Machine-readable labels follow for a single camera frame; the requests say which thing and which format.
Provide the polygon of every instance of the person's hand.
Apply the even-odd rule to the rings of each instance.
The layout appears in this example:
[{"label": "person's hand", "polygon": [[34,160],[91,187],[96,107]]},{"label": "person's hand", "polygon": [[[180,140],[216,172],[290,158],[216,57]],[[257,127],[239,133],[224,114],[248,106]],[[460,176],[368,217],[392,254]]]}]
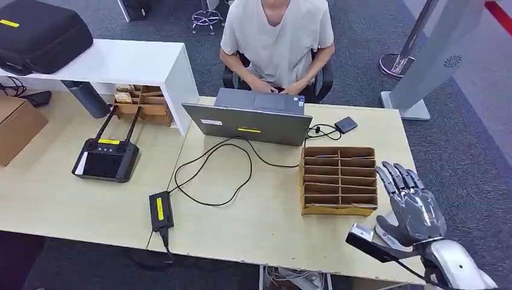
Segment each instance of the person's hand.
[{"label": "person's hand", "polygon": [[251,90],[258,92],[277,92],[277,89],[272,87],[270,84],[260,80],[253,79],[251,82],[247,82],[247,84],[251,87]]},{"label": "person's hand", "polygon": [[280,94],[298,95],[305,87],[306,82],[298,81],[285,88]]}]

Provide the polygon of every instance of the desk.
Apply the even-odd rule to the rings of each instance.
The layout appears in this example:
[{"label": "desk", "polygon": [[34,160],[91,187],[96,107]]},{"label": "desk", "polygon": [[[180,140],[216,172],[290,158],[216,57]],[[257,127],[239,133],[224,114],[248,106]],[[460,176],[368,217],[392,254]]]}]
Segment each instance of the desk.
[{"label": "desk", "polygon": [[[213,104],[214,98],[202,97],[200,102]],[[0,230],[165,251],[160,237],[151,234],[148,195],[164,189],[177,161],[192,160],[223,138],[206,137],[195,124],[185,138],[178,129],[139,122],[132,138],[141,158],[132,179],[125,184],[85,180],[73,176],[71,169],[83,142],[103,121],[91,118],[71,94],[54,94],[42,112],[50,122],[8,167],[0,168]],[[414,169],[398,111],[307,104],[306,114],[314,117],[313,124],[346,116],[359,124],[339,141],[319,138],[308,145],[371,146],[377,162],[388,160]],[[104,136],[124,138],[128,123],[114,118]],[[244,141],[233,142],[249,150]],[[254,146],[272,163],[299,161],[300,147],[258,142]],[[370,217],[301,216],[298,169],[269,167],[251,156],[252,179],[231,204],[211,208],[192,203],[179,192],[172,194],[172,252],[356,277],[356,289],[422,284],[398,265],[382,264],[345,243],[354,222],[373,227],[378,214],[391,210],[380,181],[379,209]],[[199,165],[183,169],[179,179]],[[185,188],[201,201],[225,201],[247,177],[248,166],[243,152],[223,147]],[[420,259],[405,263],[423,272]]]},{"label": "desk", "polygon": [[[54,93],[40,110],[49,123],[9,166],[0,167],[0,230],[145,248],[148,195],[168,184],[185,137],[140,120],[132,141],[141,152],[128,183],[80,179],[71,169],[104,119],[92,118],[70,93]],[[114,117],[103,136],[123,140],[129,125]]]},{"label": "desk", "polygon": [[[0,69],[0,76],[14,75]],[[191,119],[181,103],[199,99],[185,44],[179,42],[94,39],[88,50],[54,74],[26,78],[159,86],[173,114],[173,127],[182,135]]]},{"label": "desk", "polygon": [[[214,100],[202,97],[200,103],[211,105]],[[378,163],[388,160],[415,169],[398,111],[307,104],[306,114],[313,116],[312,124],[333,124],[346,116],[359,124],[339,141],[318,138],[308,141],[307,145],[371,146],[375,148]],[[201,155],[223,139],[206,137],[192,124],[178,165]],[[245,141],[234,140],[233,143],[250,149]],[[300,147],[258,142],[254,142],[254,146],[269,162],[291,165],[299,161]],[[358,277],[361,279],[356,279],[354,285],[365,290],[401,283],[423,284],[400,266],[380,263],[345,243],[353,223],[373,227],[378,214],[391,210],[380,180],[379,208],[370,217],[301,216],[298,169],[269,167],[253,153],[251,156],[252,179],[231,204],[206,207],[193,203],[180,192],[172,193],[175,226],[169,231],[171,252]],[[190,177],[199,166],[193,164],[182,169],[179,180]],[[249,163],[242,151],[223,147],[184,188],[201,201],[222,202],[247,178],[248,170]],[[157,234],[153,234],[149,249],[165,251]],[[419,258],[407,259],[405,263],[420,273],[424,271]]]}]

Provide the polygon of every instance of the white t-shirt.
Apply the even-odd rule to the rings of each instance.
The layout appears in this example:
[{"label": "white t-shirt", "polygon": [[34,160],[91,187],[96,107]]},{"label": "white t-shirt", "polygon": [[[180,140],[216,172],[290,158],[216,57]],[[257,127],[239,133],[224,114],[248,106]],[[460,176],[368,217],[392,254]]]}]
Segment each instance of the white t-shirt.
[{"label": "white t-shirt", "polygon": [[268,23],[261,0],[236,0],[229,8],[220,47],[250,61],[250,72],[274,86],[287,87],[311,64],[311,49],[334,41],[326,0],[290,0],[283,20]]}]

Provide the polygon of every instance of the person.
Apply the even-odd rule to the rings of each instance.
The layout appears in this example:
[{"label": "person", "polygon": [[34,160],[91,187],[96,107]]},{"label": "person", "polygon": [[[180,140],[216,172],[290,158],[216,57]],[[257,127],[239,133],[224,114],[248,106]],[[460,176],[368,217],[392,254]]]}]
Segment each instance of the person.
[{"label": "person", "polygon": [[220,42],[221,60],[242,79],[239,89],[303,95],[306,102],[315,94],[310,84],[333,53],[326,0],[235,0]]}]

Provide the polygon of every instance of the robotic finger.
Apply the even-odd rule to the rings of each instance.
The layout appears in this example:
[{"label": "robotic finger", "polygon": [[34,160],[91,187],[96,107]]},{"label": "robotic finger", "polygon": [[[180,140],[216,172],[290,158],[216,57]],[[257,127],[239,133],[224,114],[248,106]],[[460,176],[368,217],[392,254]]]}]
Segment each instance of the robotic finger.
[{"label": "robotic finger", "polygon": [[399,190],[405,189],[403,179],[398,174],[395,167],[393,167],[393,165],[391,165],[391,163],[389,163],[387,161],[382,161],[382,166],[384,166],[384,168],[388,170],[389,175],[391,176],[391,179],[393,179],[393,182],[395,183],[397,189],[399,189]]},{"label": "robotic finger", "polygon": [[412,189],[412,188],[416,187],[416,184],[412,180],[411,174],[405,168],[403,168],[402,165],[400,165],[398,163],[394,163],[393,166],[398,170],[398,172],[402,176],[403,180],[405,181],[405,185],[408,188]]},{"label": "robotic finger", "polygon": [[386,189],[388,194],[390,196],[396,195],[398,193],[398,190],[393,185],[393,182],[391,182],[391,180],[389,180],[388,175],[386,174],[386,172],[382,168],[380,168],[379,166],[375,166],[375,171],[379,175],[380,180],[382,180],[382,183],[384,183],[384,188]]},{"label": "robotic finger", "polygon": [[407,169],[407,172],[412,176],[412,179],[414,180],[414,183],[416,184],[416,187],[419,189],[425,189],[425,185],[423,185],[423,181],[418,177],[416,172],[412,171],[411,169]]}]

